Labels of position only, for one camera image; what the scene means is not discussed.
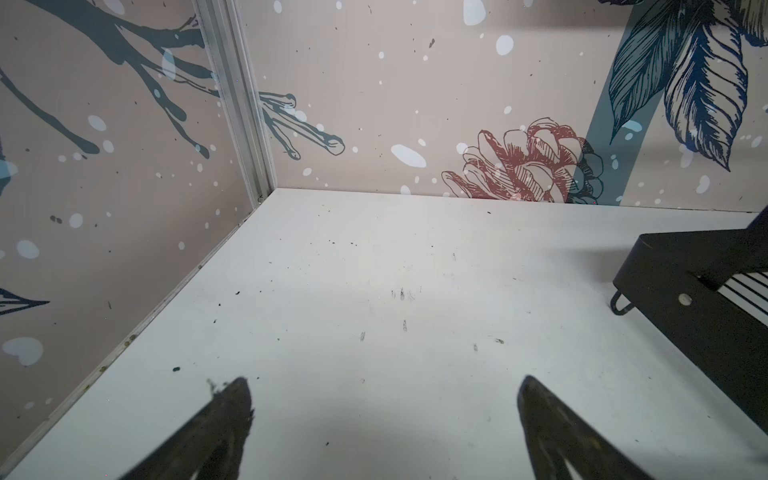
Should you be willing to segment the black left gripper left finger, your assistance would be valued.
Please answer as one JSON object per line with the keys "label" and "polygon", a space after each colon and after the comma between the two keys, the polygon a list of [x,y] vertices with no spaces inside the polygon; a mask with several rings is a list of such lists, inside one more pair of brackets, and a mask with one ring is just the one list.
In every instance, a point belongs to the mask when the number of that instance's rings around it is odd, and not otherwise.
{"label": "black left gripper left finger", "polygon": [[236,479],[252,422],[249,385],[238,377],[123,477]]}

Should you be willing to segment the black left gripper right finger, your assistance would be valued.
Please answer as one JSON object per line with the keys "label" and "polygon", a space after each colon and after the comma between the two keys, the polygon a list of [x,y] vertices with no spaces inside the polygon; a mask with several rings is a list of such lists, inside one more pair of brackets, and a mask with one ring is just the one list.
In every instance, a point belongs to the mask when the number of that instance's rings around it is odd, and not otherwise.
{"label": "black left gripper right finger", "polygon": [[652,479],[531,375],[520,385],[517,408],[537,479],[570,479],[572,472],[583,479]]}

